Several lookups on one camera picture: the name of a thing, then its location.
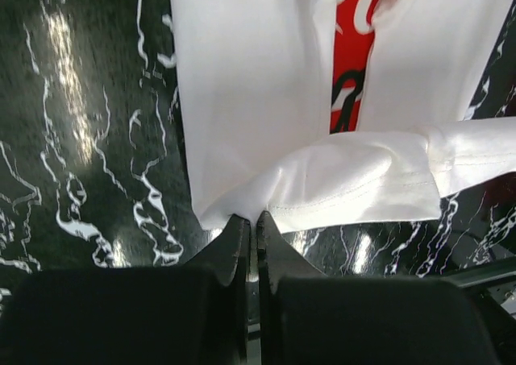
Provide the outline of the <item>white Coca-Cola t-shirt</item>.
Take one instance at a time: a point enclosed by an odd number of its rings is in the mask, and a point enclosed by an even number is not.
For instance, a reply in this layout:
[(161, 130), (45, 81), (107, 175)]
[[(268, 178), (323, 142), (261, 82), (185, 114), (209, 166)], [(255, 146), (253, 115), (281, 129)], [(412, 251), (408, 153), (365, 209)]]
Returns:
[(466, 117), (512, 1), (359, 2), (352, 24), (375, 38), (343, 79), (357, 127), (333, 134), (339, 0), (170, 0), (201, 227), (432, 220), (443, 197), (513, 172), (514, 119)]

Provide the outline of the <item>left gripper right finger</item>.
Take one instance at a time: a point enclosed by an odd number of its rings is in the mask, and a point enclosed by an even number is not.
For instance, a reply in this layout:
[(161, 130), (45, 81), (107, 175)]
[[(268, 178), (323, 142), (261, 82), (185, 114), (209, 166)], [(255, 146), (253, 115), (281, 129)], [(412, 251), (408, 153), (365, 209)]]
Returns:
[(515, 320), (490, 295), (508, 258), (445, 276), (329, 277), (256, 224), (264, 364), (512, 364)]

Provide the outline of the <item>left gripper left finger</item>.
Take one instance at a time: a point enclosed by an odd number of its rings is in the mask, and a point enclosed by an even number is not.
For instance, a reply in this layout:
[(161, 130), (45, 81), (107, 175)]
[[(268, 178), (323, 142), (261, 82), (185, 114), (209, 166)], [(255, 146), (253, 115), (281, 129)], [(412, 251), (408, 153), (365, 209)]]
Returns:
[(244, 364), (248, 222), (182, 265), (47, 270), (1, 316), (4, 364)]

